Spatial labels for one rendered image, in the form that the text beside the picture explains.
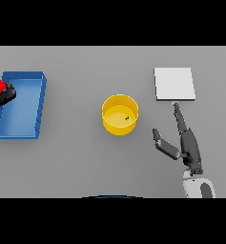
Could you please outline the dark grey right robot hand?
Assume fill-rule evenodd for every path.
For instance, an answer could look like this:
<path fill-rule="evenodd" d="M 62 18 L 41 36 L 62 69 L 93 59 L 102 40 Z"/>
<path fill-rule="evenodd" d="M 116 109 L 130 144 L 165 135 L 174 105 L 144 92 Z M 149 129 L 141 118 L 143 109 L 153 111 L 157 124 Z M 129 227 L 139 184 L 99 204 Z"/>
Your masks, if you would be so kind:
<path fill-rule="evenodd" d="M 171 157 L 173 160 L 182 158 L 183 164 L 190 170 L 190 175 L 203 174 L 201 156 L 195 134 L 186 126 L 185 119 L 179 105 L 177 103 L 173 103 L 173 106 L 175 108 L 174 116 L 180 136 L 181 150 L 164 140 L 157 129 L 153 129 L 155 147 L 165 155 Z"/>

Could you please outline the pale square measuring scale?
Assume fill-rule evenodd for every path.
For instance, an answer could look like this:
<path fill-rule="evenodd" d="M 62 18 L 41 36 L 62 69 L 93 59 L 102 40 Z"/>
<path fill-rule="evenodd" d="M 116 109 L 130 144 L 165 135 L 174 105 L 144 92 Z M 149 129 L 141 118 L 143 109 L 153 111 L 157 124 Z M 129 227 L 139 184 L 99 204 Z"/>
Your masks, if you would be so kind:
<path fill-rule="evenodd" d="M 190 68 L 154 68 L 157 101 L 195 101 Z"/>

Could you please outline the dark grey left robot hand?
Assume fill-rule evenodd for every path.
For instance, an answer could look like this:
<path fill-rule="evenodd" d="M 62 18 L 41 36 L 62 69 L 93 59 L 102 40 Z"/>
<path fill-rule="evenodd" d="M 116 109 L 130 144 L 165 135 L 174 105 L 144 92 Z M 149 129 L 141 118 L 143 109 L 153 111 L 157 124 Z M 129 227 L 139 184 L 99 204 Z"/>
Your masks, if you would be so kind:
<path fill-rule="evenodd" d="M 16 97 L 16 90 L 13 85 L 6 83 L 6 89 L 0 94 L 0 106 L 6 105 Z"/>

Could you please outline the blue tray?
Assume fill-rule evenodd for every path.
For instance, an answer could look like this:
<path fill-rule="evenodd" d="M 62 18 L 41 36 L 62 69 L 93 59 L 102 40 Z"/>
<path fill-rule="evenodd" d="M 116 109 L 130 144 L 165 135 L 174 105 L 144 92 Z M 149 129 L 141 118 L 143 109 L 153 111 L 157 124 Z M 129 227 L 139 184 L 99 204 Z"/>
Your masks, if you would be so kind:
<path fill-rule="evenodd" d="M 16 97 L 0 106 L 0 139 L 37 139 L 47 78 L 42 71 L 4 71 L 1 79 L 11 83 Z"/>

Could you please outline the yellow bowl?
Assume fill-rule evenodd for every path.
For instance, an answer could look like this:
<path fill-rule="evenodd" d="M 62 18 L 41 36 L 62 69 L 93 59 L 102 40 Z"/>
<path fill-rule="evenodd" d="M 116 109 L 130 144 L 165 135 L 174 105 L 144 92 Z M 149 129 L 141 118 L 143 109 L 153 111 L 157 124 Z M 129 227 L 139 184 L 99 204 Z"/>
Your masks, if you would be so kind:
<path fill-rule="evenodd" d="M 105 130 L 113 135 L 132 132 L 139 116 L 136 101 L 126 94 L 114 94 L 107 98 L 101 108 L 101 118 Z"/>

